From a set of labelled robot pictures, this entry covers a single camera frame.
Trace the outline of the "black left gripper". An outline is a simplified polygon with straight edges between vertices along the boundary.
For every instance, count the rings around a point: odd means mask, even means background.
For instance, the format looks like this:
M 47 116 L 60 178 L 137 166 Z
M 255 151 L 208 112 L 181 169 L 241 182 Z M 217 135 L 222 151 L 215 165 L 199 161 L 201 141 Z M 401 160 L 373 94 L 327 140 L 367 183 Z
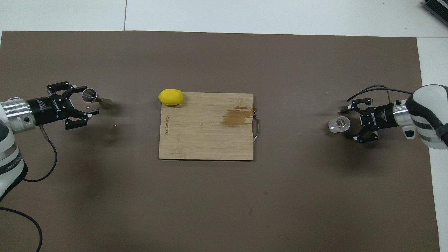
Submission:
M 49 124 L 55 121 L 63 121 L 66 130 L 84 127 L 93 116 L 98 115 L 100 110 L 87 112 L 71 110 L 74 108 L 70 96 L 73 93 L 82 93 L 87 86 L 75 86 L 69 82 L 60 82 L 47 86 L 47 93 L 50 96 L 29 99 L 27 104 L 34 117 L 36 126 Z

